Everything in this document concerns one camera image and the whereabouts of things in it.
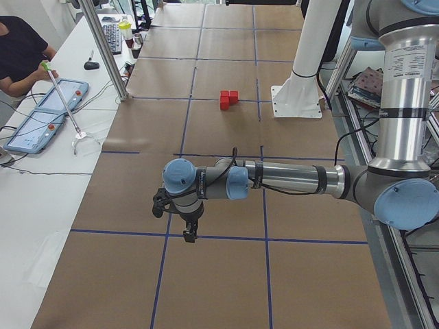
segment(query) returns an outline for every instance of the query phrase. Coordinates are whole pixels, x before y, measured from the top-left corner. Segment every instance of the blue tablet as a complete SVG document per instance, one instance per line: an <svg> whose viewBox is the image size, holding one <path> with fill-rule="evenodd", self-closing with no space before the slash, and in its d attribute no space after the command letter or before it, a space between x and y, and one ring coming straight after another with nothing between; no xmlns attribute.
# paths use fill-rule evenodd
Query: blue tablet
<svg viewBox="0 0 439 329"><path fill-rule="evenodd" d="M58 85L67 100L70 111L73 111L78 106L88 91L88 84L86 82L59 79ZM36 104L35 109L47 113L67 113L54 86Z"/></svg>
<svg viewBox="0 0 439 329"><path fill-rule="evenodd" d="M65 115L33 110L3 146L9 151L35 154L41 151L64 123Z"/></svg>

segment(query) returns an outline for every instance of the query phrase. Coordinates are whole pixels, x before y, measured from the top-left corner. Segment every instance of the keyboard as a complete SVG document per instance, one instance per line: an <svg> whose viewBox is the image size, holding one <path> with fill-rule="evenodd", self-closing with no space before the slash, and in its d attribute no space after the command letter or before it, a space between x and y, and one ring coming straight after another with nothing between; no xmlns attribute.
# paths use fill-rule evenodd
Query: keyboard
<svg viewBox="0 0 439 329"><path fill-rule="evenodd" d="M105 37L113 55L122 53L122 33L117 24L103 24Z"/></svg>

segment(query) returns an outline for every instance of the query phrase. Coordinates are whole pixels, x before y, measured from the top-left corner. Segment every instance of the person's arm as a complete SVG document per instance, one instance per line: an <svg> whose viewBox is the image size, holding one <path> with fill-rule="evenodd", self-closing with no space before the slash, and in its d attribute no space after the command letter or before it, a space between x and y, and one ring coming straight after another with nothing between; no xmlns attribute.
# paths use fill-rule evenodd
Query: person's arm
<svg viewBox="0 0 439 329"><path fill-rule="evenodd" d="M58 77L56 71L52 71L54 77ZM39 80L47 80L50 79L49 74L44 69L44 67L40 64L38 68L30 73L23 80L13 82L10 77L5 77L0 80L0 90L2 90L5 94L8 94L11 97L20 97L26 95L35 82Z"/></svg>
<svg viewBox="0 0 439 329"><path fill-rule="evenodd" d="M56 50L50 46L47 46L47 48L43 51L43 54L49 58L49 60L52 60L54 56L56 55Z"/></svg>

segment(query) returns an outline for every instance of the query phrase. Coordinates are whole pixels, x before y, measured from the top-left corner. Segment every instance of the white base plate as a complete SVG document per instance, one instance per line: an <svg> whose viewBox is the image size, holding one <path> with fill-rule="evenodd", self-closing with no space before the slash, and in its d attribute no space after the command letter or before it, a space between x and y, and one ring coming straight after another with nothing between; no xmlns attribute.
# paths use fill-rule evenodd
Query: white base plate
<svg viewBox="0 0 439 329"><path fill-rule="evenodd" d="M274 97L280 91L283 86L272 86L272 105L273 105L273 115L276 118L312 118L320 119L322 117L322 111L318 103L318 93L315 90L316 102L311 103L311 105L299 104L298 101L293 105L293 102L279 103L274 101Z"/></svg>

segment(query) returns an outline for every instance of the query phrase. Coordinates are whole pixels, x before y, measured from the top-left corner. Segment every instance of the white desk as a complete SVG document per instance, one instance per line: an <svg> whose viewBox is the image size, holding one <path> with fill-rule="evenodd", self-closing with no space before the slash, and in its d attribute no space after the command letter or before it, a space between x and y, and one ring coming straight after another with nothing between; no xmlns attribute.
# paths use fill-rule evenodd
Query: white desk
<svg viewBox="0 0 439 329"><path fill-rule="evenodd" d="M83 65L91 49L95 50L93 60L101 67L85 71ZM115 60L118 67L135 61L125 45ZM51 67L60 77L90 84L83 102L110 81L85 19L67 38ZM46 93L51 86L50 82L38 82L32 91ZM75 114L81 129L96 135L101 143L114 119L116 100L117 93L111 86ZM34 105L32 98L26 99L19 111L28 114ZM24 118L15 113L8 125L17 126ZM0 132L0 138L9 135L11 131ZM41 154L28 155L13 167L33 172L92 173L102 145L82 141L78 144L78 155L74 156L74 136L75 130L67 119ZM0 328L30 328L89 180L90 175L31 175L0 167Z"/></svg>

